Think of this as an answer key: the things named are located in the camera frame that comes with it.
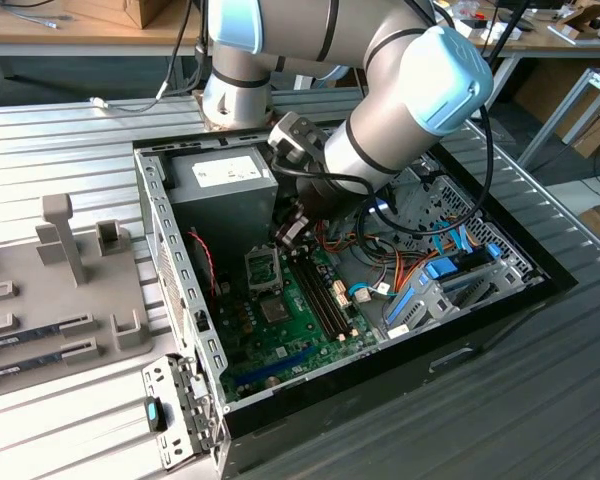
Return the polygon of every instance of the metal table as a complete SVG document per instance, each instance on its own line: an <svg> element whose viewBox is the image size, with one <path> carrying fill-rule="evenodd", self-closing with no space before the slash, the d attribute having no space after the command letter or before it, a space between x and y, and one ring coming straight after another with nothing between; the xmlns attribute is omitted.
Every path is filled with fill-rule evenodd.
<svg viewBox="0 0 600 480"><path fill-rule="evenodd" d="M274 92L274 100L316 121L343 119L358 95ZM141 239L130 142L202 129L187 99L140 115L82 103L0 108L0 245L32 240L43 193L71 193L75 230L117 218L135 237L155 340L145 356L1 396L0 478L164 476L138 371L175 348ZM467 124L444 144L482 180L477 129ZM580 285L489 353L244 478L600 478L600 242L501 150L492 194ZM213 475L203 460L170 478Z"/></svg>
<svg viewBox="0 0 600 480"><path fill-rule="evenodd" d="M564 117L578 103L578 100L591 88L597 88L600 91L600 69L588 68L578 79L573 88L569 91L564 100L558 105L556 110L551 114L549 120L540 129L538 134L531 140L520 158L518 165L526 167L533 160L538 151L547 143L547 140L553 134L554 130L562 123ZM573 127L567 132L562 141L567 145L573 142L577 135L584 129L586 125L592 125L591 121L594 115L597 115L600 110L600 93L595 98L587 110L582 114Z"/></svg>

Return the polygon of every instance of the red wire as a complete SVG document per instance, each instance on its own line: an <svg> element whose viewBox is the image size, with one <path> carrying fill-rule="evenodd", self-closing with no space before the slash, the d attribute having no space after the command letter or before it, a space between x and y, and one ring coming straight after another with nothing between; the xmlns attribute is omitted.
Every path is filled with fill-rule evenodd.
<svg viewBox="0 0 600 480"><path fill-rule="evenodd" d="M204 250L204 253L207 256L207 260L209 261L209 271L211 274L211 296L215 297L216 296L216 288L215 288L216 274L215 274L215 268L213 266L213 260L211 259L211 252L209 251L209 247L207 247L207 244L204 243L204 241L196 233L193 233L193 232L187 232L187 233L196 239L196 241L200 244L200 246L202 246L202 249Z"/></svg>

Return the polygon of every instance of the blue pcie slot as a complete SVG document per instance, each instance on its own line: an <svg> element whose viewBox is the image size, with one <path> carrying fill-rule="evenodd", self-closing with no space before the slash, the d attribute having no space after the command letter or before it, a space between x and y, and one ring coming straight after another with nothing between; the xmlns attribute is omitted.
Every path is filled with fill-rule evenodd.
<svg viewBox="0 0 600 480"><path fill-rule="evenodd" d="M247 383L257 382L258 380L262 380L263 378L275 375L276 373L282 370L295 367L296 365L301 364L305 358L311 355L315 351L315 348L316 347L312 345L309 348L303 350L302 352L290 356L289 358L285 358L284 360L272 363L271 365L258 368L257 370L253 370L252 372L238 375L235 378L236 384L246 385Z"/></svg>

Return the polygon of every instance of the green circuit board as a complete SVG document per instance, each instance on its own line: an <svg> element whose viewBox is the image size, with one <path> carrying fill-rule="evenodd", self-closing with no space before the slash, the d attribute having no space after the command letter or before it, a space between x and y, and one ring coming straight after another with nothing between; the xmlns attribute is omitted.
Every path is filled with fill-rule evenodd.
<svg viewBox="0 0 600 480"><path fill-rule="evenodd" d="M328 277L325 281L329 284L339 279L323 251L312 252L310 260ZM377 343L354 305L340 310L348 334L336 339L325 334L290 261L286 255L280 256L282 292L251 298L242 271L232 273L230 293L216 299L214 323L229 361L221 376L228 401L302 376Z"/></svg>

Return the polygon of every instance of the metal bracket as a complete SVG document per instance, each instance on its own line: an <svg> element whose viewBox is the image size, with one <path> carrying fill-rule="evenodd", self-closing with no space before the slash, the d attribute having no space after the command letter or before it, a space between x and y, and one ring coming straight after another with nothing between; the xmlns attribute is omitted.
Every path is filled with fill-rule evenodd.
<svg viewBox="0 0 600 480"><path fill-rule="evenodd" d="M166 427L156 443L167 470L209 453L219 443L213 398L204 375L192 370L193 365L193 360L165 356L142 370L146 394L155 400L147 412L149 425Z"/></svg>

